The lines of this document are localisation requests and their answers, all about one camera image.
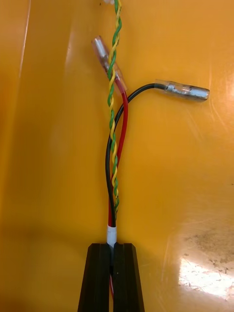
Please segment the wire harness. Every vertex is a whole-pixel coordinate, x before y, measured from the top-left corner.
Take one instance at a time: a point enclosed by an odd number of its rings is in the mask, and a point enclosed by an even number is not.
[[[114,33],[112,39],[112,49],[109,54],[109,69],[107,72],[107,76],[109,79],[109,95],[107,99],[107,103],[110,109],[110,137],[112,140],[111,144],[111,151],[112,151],[112,163],[113,163],[113,177],[112,177],[112,186],[113,186],[113,193],[115,196],[115,212],[117,213],[117,208],[119,204],[119,197],[118,197],[118,180],[117,180],[117,164],[118,164],[118,157],[117,157],[117,143],[116,143],[116,134],[115,134],[115,113],[113,110],[114,105],[114,81],[116,78],[116,73],[114,69],[114,64],[116,61],[116,48],[119,43],[119,32],[122,28],[122,21],[120,18],[122,4],[120,0],[115,0],[115,12],[116,12],[116,31]]]

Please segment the yellow surface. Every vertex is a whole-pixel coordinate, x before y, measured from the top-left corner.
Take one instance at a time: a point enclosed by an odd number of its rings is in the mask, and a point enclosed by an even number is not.
[[[0,0],[3,312],[76,311],[87,247],[105,241],[108,81],[90,42],[110,45],[115,14],[99,1]],[[203,104],[156,91],[130,104],[117,227],[146,312],[234,310],[233,12],[123,0],[128,92],[156,78],[211,89]]]

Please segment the cable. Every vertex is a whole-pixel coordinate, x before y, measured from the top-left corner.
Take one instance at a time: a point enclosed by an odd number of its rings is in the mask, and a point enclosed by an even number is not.
[[[121,85],[121,82],[119,80],[116,79],[116,85],[119,89],[119,91],[121,92],[122,98],[123,98],[123,125],[122,125],[122,129],[121,129],[121,134],[120,134],[120,139],[119,139],[119,144],[118,144],[118,150],[117,150],[117,157],[118,157],[118,163],[117,166],[119,165],[119,161],[121,158],[121,153],[122,153],[122,149],[123,149],[123,143],[124,143],[124,139],[125,139],[125,135],[126,135],[126,130],[127,130],[127,123],[128,123],[128,98],[126,95],[126,92],[123,88],[123,86]],[[117,211],[118,208],[115,206],[115,219],[116,219],[116,215],[117,215]],[[109,200],[109,215],[108,215],[108,225],[109,226],[113,226],[113,220],[112,220],[112,212],[111,212],[111,203]]]
[[[132,94],[128,96],[128,103],[131,102],[136,96],[138,96],[141,92],[149,90],[149,89],[161,89],[165,90],[165,85],[160,84],[160,83],[150,83],[146,84],[137,90],[135,90]],[[118,121],[120,119],[120,116],[123,113],[123,104],[121,105],[120,109],[118,110],[116,117],[115,117],[115,128],[117,127]],[[106,147],[106,158],[105,158],[105,171],[106,171],[106,184],[107,184],[107,190],[108,190],[108,195],[109,195],[109,200],[110,200],[110,206],[111,209],[109,210],[109,213],[111,212],[112,216],[112,225],[113,227],[116,226],[116,218],[115,218],[115,204],[114,204],[114,199],[113,199],[113,194],[112,194],[112,185],[111,185],[111,177],[110,177],[110,150],[111,150],[111,144],[112,140],[109,136],[108,142],[107,142],[107,147]]]
[[[115,135],[115,113],[113,110],[114,105],[114,81],[116,79],[116,73],[114,69],[114,64],[116,61],[116,47],[119,43],[119,32],[122,28],[122,22],[120,18],[120,12],[121,12],[122,4],[120,0],[115,0],[115,12],[116,12],[116,31],[114,33],[113,39],[112,39],[112,49],[110,51],[108,61],[109,61],[109,69],[107,72],[107,76],[109,79],[109,95],[108,95],[108,106],[110,108],[110,137],[112,140],[111,144],[111,151],[112,151],[112,163],[113,163],[113,178],[112,178],[112,186],[114,188],[114,195],[115,195],[115,207],[118,207],[119,198],[118,198],[118,180],[117,180],[117,163],[118,163],[118,157],[117,157],[117,144],[116,144],[116,135]]]

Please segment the black clamp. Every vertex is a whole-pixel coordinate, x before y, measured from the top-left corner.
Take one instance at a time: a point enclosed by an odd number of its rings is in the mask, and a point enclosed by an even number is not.
[[[114,312],[144,312],[137,253],[133,244],[115,244],[114,262],[108,244],[88,248],[78,312],[109,311],[109,280],[113,275]]]

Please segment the transparent insulation sleeve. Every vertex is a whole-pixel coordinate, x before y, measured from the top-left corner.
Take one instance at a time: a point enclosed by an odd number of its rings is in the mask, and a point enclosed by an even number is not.
[[[95,37],[92,40],[92,46],[102,68],[107,74],[109,69],[109,61],[108,61],[109,50],[106,47],[104,41],[102,40],[102,37],[101,36]],[[115,83],[118,86],[118,88],[121,89],[120,93],[122,93],[122,91],[124,92],[127,90],[127,87],[124,82],[122,72],[116,63],[114,64],[114,70],[116,72]]]
[[[174,81],[156,80],[155,88],[164,93],[171,94],[180,98],[186,98],[193,101],[203,102],[209,98],[210,90],[182,84]]]

